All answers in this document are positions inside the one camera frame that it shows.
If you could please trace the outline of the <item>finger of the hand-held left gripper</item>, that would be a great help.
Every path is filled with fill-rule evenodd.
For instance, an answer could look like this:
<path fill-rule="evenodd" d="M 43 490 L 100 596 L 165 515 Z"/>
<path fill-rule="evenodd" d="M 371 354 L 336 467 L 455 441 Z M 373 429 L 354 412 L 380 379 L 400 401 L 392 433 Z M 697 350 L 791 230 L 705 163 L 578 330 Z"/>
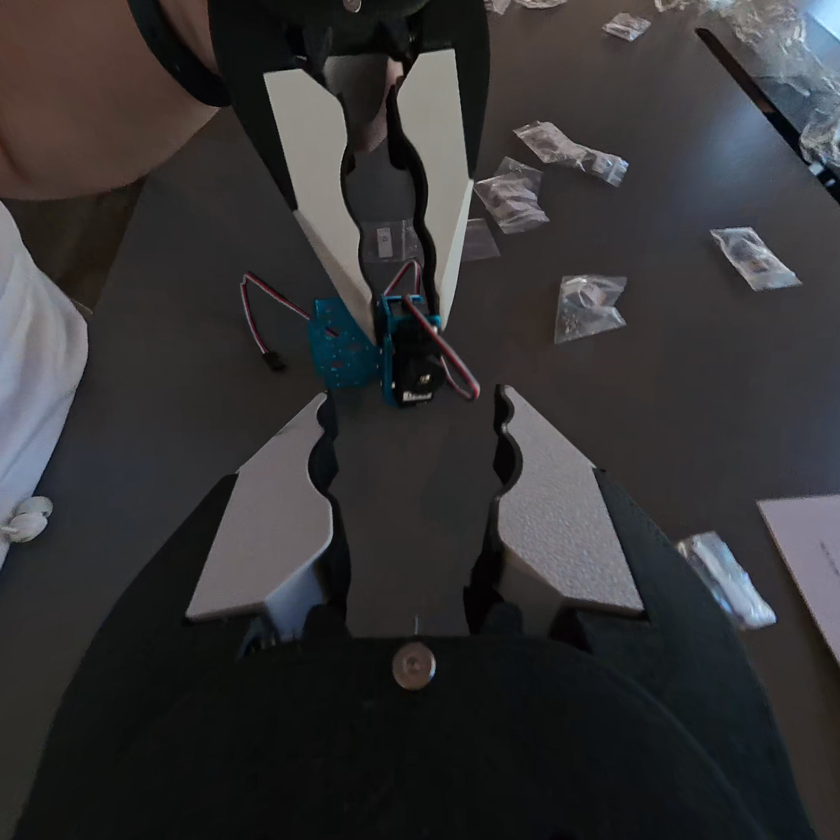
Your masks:
<path fill-rule="evenodd" d="M 422 52 L 386 100 L 390 153 L 413 181 L 422 285 L 445 328 L 458 285 L 473 179 L 455 49 Z"/>
<path fill-rule="evenodd" d="M 342 102 L 303 69 L 264 75 L 296 208 L 293 215 L 353 320 L 377 343 L 375 301 L 361 267 L 361 230 L 343 189 Z"/>

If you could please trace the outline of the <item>clear bag of metal nuts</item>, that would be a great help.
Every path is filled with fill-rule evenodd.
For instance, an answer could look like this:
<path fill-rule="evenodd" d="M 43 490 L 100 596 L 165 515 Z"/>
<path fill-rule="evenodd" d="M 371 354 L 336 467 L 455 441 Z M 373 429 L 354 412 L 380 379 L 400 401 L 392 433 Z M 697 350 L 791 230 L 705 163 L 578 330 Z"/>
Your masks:
<path fill-rule="evenodd" d="M 772 607 L 716 532 L 691 535 L 675 548 L 738 629 L 757 631 L 777 623 Z"/>

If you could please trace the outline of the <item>long clear screw bag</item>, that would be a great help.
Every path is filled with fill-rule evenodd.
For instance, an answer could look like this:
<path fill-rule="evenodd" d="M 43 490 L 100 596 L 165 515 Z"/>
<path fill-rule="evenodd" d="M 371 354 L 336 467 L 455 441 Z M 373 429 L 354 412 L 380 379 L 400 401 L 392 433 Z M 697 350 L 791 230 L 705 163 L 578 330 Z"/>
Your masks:
<path fill-rule="evenodd" d="M 629 163 L 619 155 L 576 143 L 552 122 L 527 123 L 513 132 L 544 164 L 575 169 L 611 186 L 620 186 L 627 173 Z"/>

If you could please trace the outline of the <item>person's left forearm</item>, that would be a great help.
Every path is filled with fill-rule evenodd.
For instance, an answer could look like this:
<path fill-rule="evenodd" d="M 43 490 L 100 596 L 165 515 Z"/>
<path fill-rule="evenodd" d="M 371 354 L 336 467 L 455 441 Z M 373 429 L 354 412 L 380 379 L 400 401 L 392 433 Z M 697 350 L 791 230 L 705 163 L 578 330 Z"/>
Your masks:
<path fill-rule="evenodd" d="M 208 2 L 161 5 L 218 75 Z M 126 186 L 219 109 L 193 99 L 161 67 L 128 2 L 1 3 L 2 198 L 54 200 Z"/>

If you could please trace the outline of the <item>servo with blue bracket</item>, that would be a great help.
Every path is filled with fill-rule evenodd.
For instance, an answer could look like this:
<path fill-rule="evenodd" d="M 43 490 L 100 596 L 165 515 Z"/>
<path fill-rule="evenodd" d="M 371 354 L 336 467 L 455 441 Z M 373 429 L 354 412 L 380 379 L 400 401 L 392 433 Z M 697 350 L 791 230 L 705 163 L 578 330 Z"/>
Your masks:
<path fill-rule="evenodd" d="M 379 344 L 339 297 L 315 300 L 311 357 L 329 389 L 377 384 L 386 404 L 404 408 L 428 403 L 455 383 L 438 336 L 439 317 L 427 312 L 422 296 L 382 296 L 377 314 L 384 330 Z"/>

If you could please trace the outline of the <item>black wristband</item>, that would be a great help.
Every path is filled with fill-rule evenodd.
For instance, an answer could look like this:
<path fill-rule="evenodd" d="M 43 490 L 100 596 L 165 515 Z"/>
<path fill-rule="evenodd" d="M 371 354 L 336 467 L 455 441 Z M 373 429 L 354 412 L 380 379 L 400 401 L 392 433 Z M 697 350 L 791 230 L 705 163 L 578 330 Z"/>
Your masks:
<path fill-rule="evenodd" d="M 152 56 L 193 99 L 223 109 L 231 100 L 221 77 L 204 66 L 177 34 L 159 1 L 128 1 L 129 11 Z"/>

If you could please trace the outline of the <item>dark grey desk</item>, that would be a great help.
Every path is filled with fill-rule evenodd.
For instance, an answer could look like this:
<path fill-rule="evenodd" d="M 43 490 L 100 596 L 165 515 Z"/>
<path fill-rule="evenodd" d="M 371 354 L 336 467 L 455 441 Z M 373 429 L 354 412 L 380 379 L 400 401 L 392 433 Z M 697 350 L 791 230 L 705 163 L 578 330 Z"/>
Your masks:
<path fill-rule="evenodd" d="M 651 21 L 633 43 L 602 32 Z M 490 19 L 478 176 L 532 120 L 629 162 L 618 188 L 550 167 L 549 223 L 463 266 L 448 340 L 481 383 L 414 411 L 337 394 L 351 628 L 419 612 L 455 634 L 490 499 L 493 390 L 513 386 L 671 539 L 715 530 L 779 617 L 748 633 L 820 838 L 838 838 L 838 666 L 757 501 L 838 492 L 838 205 L 703 45 L 646 2 L 513 7 Z M 750 227 L 801 285 L 754 291 L 712 239 Z M 244 270 L 307 305 L 329 285 L 235 119 L 147 179 L 89 321 L 86 374 L 40 490 L 43 536 L 2 570 L 2 838 L 60 699 L 105 617 L 225 474 L 320 390 L 304 325 L 257 302 L 288 360 L 247 335 Z M 563 277 L 626 277 L 626 326 L 555 345 Z"/>

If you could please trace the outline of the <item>instruction booklet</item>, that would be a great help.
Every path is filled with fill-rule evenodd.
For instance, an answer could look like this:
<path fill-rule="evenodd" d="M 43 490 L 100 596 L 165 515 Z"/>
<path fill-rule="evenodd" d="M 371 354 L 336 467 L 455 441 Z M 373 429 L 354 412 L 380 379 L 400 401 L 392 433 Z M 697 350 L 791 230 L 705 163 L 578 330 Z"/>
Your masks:
<path fill-rule="evenodd" d="M 839 661 L 839 496 L 758 501 L 759 512 L 819 632 Z"/>

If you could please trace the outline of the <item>crumpled clear plastic film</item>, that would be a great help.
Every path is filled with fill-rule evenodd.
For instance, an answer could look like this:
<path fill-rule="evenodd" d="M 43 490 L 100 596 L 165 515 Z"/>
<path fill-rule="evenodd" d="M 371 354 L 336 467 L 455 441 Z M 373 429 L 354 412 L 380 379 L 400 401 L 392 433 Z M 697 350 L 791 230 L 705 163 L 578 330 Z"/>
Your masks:
<path fill-rule="evenodd" d="M 812 117 L 801 137 L 801 146 L 810 157 L 839 166 L 838 39 L 815 19 L 809 28 L 811 18 L 797 2 L 655 1 L 654 4 L 660 13 L 691 8 L 700 25 L 733 36 L 760 59 L 773 78 L 803 94 L 814 88 L 838 97 L 838 114 L 824 125 Z"/>

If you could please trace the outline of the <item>small clear bag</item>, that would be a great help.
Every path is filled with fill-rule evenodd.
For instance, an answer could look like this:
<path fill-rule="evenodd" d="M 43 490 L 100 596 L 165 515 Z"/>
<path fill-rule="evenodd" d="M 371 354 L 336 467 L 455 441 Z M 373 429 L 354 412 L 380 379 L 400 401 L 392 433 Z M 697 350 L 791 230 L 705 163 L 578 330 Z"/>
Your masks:
<path fill-rule="evenodd" d="M 753 228 L 713 228 L 710 236 L 753 291 L 781 290 L 802 284 Z"/>

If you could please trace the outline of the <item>person's white top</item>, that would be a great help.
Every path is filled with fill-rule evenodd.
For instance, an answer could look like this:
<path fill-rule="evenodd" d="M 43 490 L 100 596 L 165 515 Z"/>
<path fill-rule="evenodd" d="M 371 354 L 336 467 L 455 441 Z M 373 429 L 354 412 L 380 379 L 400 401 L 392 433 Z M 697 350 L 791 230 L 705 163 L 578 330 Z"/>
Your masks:
<path fill-rule="evenodd" d="M 88 362 L 88 326 L 1 205 L 1 515 L 35 494 Z"/>

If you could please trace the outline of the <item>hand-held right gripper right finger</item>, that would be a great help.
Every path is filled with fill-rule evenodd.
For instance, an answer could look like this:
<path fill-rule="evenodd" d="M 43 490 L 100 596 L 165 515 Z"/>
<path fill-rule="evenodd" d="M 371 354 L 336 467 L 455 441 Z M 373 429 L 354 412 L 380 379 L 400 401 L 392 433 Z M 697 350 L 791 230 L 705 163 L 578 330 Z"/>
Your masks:
<path fill-rule="evenodd" d="M 494 403 L 500 489 L 465 586 L 469 631 L 502 605 L 525 634 L 549 634 L 577 610 L 643 616 L 594 463 L 512 386 L 498 385 Z"/>

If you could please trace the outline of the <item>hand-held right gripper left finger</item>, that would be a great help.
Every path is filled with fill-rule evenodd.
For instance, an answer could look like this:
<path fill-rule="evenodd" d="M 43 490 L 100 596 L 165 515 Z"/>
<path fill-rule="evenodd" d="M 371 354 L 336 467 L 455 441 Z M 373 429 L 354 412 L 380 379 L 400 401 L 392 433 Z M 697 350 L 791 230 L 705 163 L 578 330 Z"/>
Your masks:
<path fill-rule="evenodd" d="M 187 621 L 260 616 L 277 637 L 302 637 L 315 607 L 345 617 L 350 548 L 330 491 L 337 436 L 333 394 L 322 392 L 238 469 Z"/>

